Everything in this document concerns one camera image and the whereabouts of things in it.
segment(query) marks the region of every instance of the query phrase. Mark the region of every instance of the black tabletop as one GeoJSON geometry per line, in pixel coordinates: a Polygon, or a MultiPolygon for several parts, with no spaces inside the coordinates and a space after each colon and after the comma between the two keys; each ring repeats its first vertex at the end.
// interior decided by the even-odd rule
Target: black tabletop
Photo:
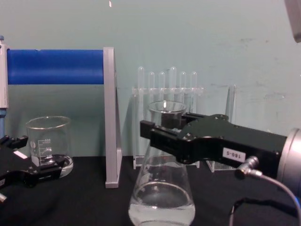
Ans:
{"type": "MultiPolygon", "coordinates": [[[[35,188],[10,186],[0,205],[0,226],[132,226],[127,210],[138,169],[124,157],[119,188],[105,188],[105,158],[75,157],[66,177],[35,188]]],[[[192,226],[227,226],[232,204],[241,198],[271,199],[292,205],[273,185],[248,178],[238,181],[233,171],[212,173],[205,163],[188,167],[196,215],[192,226]]],[[[245,204],[234,226],[294,226],[297,219],[267,206],[245,204]]]]}

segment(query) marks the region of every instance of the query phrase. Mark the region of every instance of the beaker rim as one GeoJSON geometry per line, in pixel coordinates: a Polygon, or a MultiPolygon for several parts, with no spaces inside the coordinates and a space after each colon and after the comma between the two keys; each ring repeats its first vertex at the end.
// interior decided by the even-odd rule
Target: beaker rim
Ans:
{"type": "Polygon", "coordinates": [[[37,118],[29,120],[26,123],[26,127],[28,129],[56,129],[56,128],[66,126],[66,125],[70,124],[70,122],[71,122],[71,119],[68,118],[68,117],[65,117],[65,116],[42,116],[42,117],[37,117],[37,118]],[[47,126],[47,127],[45,127],[45,126],[44,127],[43,126],[31,126],[31,123],[33,123],[34,121],[42,120],[42,119],[47,119],[47,120],[62,119],[62,123],[60,123],[57,126],[47,126]]]}
{"type": "Polygon", "coordinates": [[[187,106],[181,102],[177,102],[177,101],[173,101],[173,100],[160,100],[160,101],[155,101],[149,104],[149,110],[151,112],[157,112],[157,113],[164,113],[164,114],[177,114],[177,113],[183,113],[186,109],[187,106]],[[164,110],[157,110],[155,108],[152,107],[152,105],[155,105],[157,103],[161,103],[161,102],[165,102],[165,103],[175,103],[175,104],[179,104],[182,107],[180,108],[180,110],[175,110],[175,111],[164,111],[164,110]]]}

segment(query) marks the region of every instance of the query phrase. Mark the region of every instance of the light blue wall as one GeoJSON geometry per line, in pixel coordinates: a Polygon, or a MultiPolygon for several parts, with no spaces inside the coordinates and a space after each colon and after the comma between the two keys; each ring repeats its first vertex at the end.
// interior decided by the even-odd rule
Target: light blue wall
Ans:
{"type": "MultiPolygon", "coordinates": [[[[125,154],[126,116],[136,70],[196,71],[207,90],[203,113],[224,111],[236,84],[236,123],[287,134],[301,127],[301,45],[283,0],[0,0],[0,33],[11,48],[97,49],[117,54],[125,154]]],[[[7,133],[37,115],[73,122],[75,155],[102,154],[103,87],[11,87],[7,133]]]]}

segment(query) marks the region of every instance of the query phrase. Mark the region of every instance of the blue cylinder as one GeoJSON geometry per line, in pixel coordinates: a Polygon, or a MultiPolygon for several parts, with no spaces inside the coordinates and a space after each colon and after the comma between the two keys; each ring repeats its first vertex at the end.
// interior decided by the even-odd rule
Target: blue cylinder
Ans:
{"type": "Polygon", "coordinates": [[[8,84],[103,84],[103,51],[10,49],[8,84]]]}

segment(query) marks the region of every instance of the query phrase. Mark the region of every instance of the beaker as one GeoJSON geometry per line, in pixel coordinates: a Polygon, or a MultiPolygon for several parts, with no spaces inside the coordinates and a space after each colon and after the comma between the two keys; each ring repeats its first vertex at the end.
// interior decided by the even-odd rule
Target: beaker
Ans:
{"type": "MultiPolygon", "coordinates": [[[[186,106],[174,101],[149,104],[156,125],[177,129],[186,106]]],[[[132,193],[129,217],[135,226],[189,226],[195,216],[186,166],[149,146],[132,193]]]]}
{"type": "Polygon", "coordinates": [[[49,165],[61,157],[65,163],[60,177],[73,169],[69,126],[71,120],[62,116],[45,116],[26,123],[32,162],[36,166],[49,165]]]}

